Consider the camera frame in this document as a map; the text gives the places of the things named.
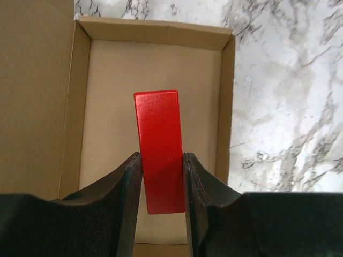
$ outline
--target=cardboard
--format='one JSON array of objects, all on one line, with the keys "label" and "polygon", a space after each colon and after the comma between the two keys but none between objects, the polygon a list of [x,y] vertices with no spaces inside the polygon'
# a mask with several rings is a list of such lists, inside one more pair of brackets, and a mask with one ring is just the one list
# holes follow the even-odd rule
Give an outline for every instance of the cardboard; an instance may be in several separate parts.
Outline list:
[{"label": "cardboard", "polygon": [[[133,93],[163,89],[179,91],[183,150],[227,182],[231,31],[74,23],[67,0],[3,6],[0,192],[62,198],[111,172],[139,150]],[[188,256],[185,215],[148,215],[142,187],[136,242],[148,244],[136,244],[134,256]]]}]

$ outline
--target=cardboard box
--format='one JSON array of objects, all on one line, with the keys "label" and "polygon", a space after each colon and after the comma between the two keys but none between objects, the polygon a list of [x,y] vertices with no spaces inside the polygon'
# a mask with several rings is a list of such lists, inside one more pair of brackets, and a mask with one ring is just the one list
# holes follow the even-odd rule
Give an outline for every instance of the cardboard box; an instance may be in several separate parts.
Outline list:
[{"label": "cardboard box", "polygon": [[[133,93],[163,89],[179,91],[184,152],[227,182],[231,31],[2,5],[1,193],[62,198],[108,174],[139,150]],[[134,256],[188,256],[185,215],[148,215],[142,187],[136,242]]]}]

